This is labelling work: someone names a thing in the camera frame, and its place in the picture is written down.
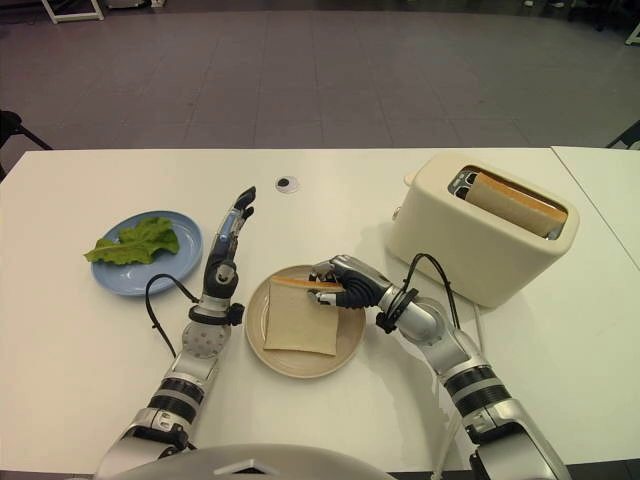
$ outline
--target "plate rim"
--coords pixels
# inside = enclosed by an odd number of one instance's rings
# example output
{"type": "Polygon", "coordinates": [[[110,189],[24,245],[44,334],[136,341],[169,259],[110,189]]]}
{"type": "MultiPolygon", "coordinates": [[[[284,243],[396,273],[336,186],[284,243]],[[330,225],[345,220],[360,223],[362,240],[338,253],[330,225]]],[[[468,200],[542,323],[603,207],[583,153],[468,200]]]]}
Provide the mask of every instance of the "plate rim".
{"type": "MultiPolygon", "coordinates": [[[[136,213],[134,215],[131,215],[127,218],[125,218],[124,220],[119,221],[118,223],[116,223],[114,226],[112,226],[111,228],[109,228],[100,238],[105,238],[105,236],[112,231],[113,229],[117,228],[119,225],[135,218],[135,217],[139,217],[139,216],[151,216],[151,214],[161,214],[161,213],[169,213],[175,216],[179,216],[179,217],[183,217],[186,218],[189,222],[191,222],[193,224],[193,226],[196,228],[196,232],[198,234],[198,237],[200,239],[200,248],[198,249],[198,252],[193,256],[194,260],[193,260],[193,264],[190,265],[183,274],[176,276],[176,279],[178,280],[182,280],[183,278],[185,278],[187,275],[189,275],[198,265],[198,263],[200,263],[200,261],[202,261],[202,251],[203,251],[203,236],[202,236],[202,230],[200,229],[200,226],[195,222],[195,220],[193,220],[191,217],[185,215],[184,213],[180,213],[180,212],[176,212],[175,210],[148,210],[146,212],[140,212],[140,213],[136,213]]],[[[91,273],[93,274],[93,278],[94,280],[98,283],[98,285],[100,285],[102,288],[104,288],[105,290],[108,290],[112,293],[115,293],[116,295],[122,295],[124,297],[142,297],[144,296],[144,292],[131,292],[131,291],[122,291],[122,290],[116,290],[114,288],[111,288],[110,286],[105,285],[104,283],[102,283],[102,281],[98,278],[97,274],[96,274],[96,262],[92,262],[91,263],[91,273]]],[[[159,285],[157,287],[152,286],[149,289],[149,295],[154,295],[156,293],[160,293],[160,292],[164,292],[165,290],[168,290],[169,288],[171,288],[173,286],[173,283],[167,283],[166,285],[159,285]]]]}

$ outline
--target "ceramic plate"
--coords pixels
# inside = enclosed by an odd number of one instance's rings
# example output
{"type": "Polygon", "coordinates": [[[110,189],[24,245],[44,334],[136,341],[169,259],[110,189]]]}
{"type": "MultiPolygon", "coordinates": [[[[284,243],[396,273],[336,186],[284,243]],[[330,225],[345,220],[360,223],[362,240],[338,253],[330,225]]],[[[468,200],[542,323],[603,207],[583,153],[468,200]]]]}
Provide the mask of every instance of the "ceramic plate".
{"type": "MultiPolygon", "coordinates": [[[[177,212],[155,211],[145,212],[127,218],[109,230],[104,237],[112,241],[118,240],[118,232],[122,228],[135,227],[146,217],[165,217],[171,220],[173,231],[178,236],[180,250],[173,254],[166,250],[154,254],[155,261],[148,265],[132,263],[115,265],[113,263],[96,262],[91,264],[93,276],[107,290],[119,295],[144,295],[145,287],[151,277],[158,273],[168,273],[178,280],[186,277],[202,258],[202,234],[189,217],[177,212]]],[[[149,293],[158,293],[171,287],[173,282],[168,278],[156,280],[149,293]]]]}
{"type": "MultiPolygon", "coordinates": [[[[310,265],[289,267],[273,275],[308,280],[310,265]]],[[[366,317],[364,309],[340,308],[336,355],[295,350],[265,350],[264,339],[269,312],[269,278],[251,297],[245,316],[244,331],[258,358],[278,373],[294,378],[315,378],[342,367],[355,355],[362,340],[366,317]]]]}

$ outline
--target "green lettuce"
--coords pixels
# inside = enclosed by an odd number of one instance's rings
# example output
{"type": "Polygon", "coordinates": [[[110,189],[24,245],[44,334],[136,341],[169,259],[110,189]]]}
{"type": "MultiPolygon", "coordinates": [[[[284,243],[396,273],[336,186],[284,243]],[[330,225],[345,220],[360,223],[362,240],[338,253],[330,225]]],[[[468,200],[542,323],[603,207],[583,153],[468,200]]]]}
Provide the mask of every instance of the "green lettuce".
{"type": "Polygon", "coordinates": [[[96,247],[84,254],[89,262],[113,262],[116,265],[129,263],[152,263],[153,253],[164,249],[171,253],[180,250],[178,237],[171,229],[171,220],[164,217],[143,218],[135,227],[118,232],[119,243],[101,238],[96,247]]]}

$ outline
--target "toaster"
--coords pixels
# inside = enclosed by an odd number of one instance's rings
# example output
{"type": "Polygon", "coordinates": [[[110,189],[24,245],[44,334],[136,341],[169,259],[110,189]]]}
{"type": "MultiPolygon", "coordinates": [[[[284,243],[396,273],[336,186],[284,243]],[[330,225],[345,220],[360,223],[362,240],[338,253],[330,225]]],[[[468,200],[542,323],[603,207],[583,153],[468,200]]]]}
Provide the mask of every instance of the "toaster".
{"type": "MultiPolygon", "coordinates": [[[[435,155],[405,182],[388,250],[407,263],[433,255],[455,292],[489,308],[564,255],[580,222],[566,200],[457,153],[435,155]]],[[[441,282],[428,262],[418,269],[441,282]]]]}

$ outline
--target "small round object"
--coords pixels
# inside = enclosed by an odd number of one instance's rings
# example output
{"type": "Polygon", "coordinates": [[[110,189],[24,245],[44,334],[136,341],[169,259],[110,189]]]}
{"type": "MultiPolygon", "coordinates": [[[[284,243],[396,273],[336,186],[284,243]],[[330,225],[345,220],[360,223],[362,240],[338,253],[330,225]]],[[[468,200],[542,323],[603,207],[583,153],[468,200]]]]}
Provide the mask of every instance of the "small round object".
{"type": "Polygon", "coordinates": [[[297,192],[299,187],[300,182],[296,177],[280,177],[276,180],[276,190],[280,193],[297,192]]]}
{"type": "MultiPolygon", "coordinates": [[[[308,280],[310,271],[311,265],[300,265],[285,268],[273,275],[308,280]]],[[[340,308],[335,356],[297,350],[265,350],[268,312],[269,278],[258,286],[251,297],[246,309],[244,331],[258,358],[269,368],[288,377],[316,378],[335,372],[353,358],[364,335],[364,309],[340,308]]]]}

